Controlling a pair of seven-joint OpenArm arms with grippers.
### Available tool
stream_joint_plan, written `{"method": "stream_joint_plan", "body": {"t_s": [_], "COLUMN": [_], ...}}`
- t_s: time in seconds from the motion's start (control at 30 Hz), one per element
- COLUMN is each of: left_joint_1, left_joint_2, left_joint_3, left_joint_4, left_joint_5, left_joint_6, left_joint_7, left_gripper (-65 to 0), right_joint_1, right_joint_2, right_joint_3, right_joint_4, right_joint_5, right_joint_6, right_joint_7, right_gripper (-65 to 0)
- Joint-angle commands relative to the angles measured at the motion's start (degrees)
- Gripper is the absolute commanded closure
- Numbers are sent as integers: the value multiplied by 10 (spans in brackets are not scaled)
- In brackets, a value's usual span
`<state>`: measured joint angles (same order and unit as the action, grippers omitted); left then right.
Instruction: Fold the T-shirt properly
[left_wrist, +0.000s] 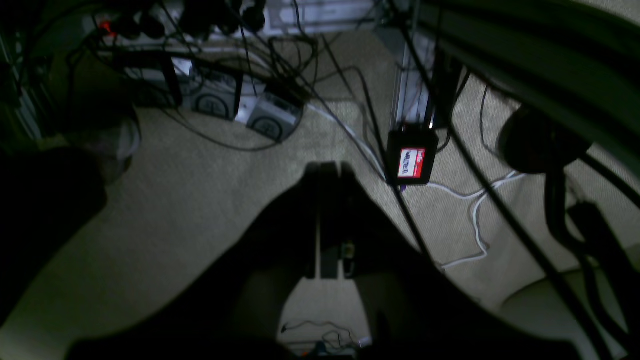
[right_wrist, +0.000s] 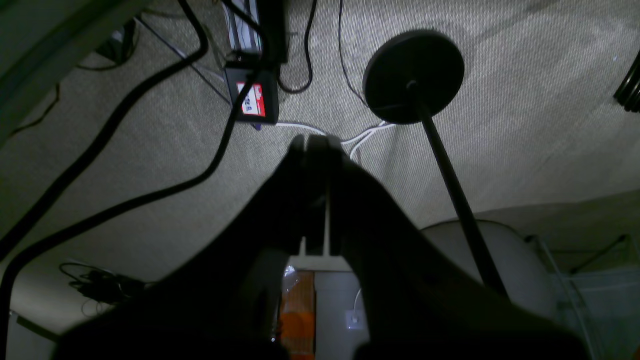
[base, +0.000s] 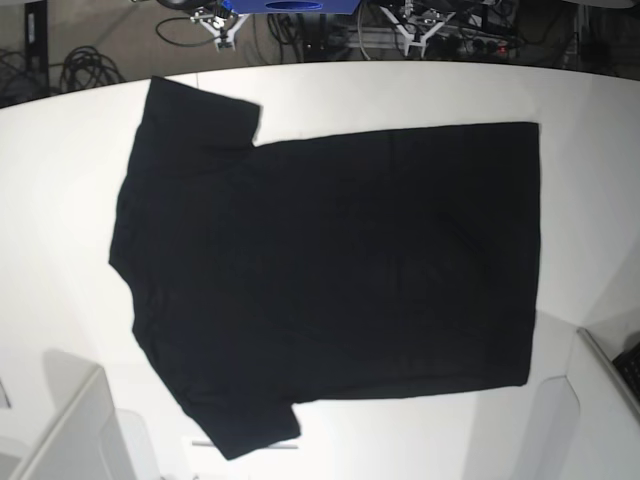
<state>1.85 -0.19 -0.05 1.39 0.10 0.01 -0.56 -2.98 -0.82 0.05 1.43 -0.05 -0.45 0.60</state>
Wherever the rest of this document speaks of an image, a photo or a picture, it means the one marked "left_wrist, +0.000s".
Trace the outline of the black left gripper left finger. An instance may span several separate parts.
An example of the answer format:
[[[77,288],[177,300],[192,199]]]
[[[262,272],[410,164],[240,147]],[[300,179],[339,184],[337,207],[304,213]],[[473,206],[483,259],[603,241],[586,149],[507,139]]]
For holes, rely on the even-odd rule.
[[[158,312],[83,339],[72,360],[292,360],[277,341],[284,305],[314,260],[321,166],[277,196],[242,237]]]

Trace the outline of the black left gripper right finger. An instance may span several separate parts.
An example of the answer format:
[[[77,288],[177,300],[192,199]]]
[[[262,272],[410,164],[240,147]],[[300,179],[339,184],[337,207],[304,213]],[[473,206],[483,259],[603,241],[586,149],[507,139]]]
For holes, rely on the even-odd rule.
[[[324,245],[340,249],[372,327],[363,360],[578,360],[569,341],[508,325],[415,249],[347,162],[320,167]]]

